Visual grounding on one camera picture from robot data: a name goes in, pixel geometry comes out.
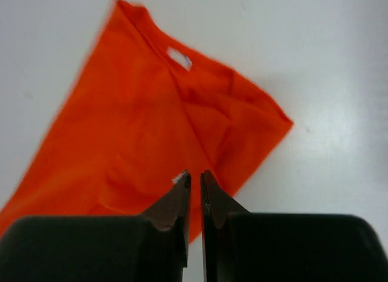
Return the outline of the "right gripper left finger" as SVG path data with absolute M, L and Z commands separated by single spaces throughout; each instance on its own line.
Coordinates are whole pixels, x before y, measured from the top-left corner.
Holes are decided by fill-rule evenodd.
M 30 216 L 1 238 L 2 281 L 181 281 L 191 176 L 139 215 Z

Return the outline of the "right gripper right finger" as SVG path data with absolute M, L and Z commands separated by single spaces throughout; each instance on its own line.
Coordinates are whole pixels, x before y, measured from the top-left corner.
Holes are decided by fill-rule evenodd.
M 206 281 L 386 281 L 372 226 L 338 214 L 254 213 L 201 174 Z

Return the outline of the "orange t shirt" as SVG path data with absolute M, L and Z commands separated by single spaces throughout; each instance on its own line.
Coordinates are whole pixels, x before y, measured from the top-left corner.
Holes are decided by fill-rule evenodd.
M 201 233 L 200 174 L 234 195 L 292 128 L 236 70 L 114 0 L 66 103 L 13 196 L 1 231 L 30 215 L 136 215 L 192 176 L 189 237 Z

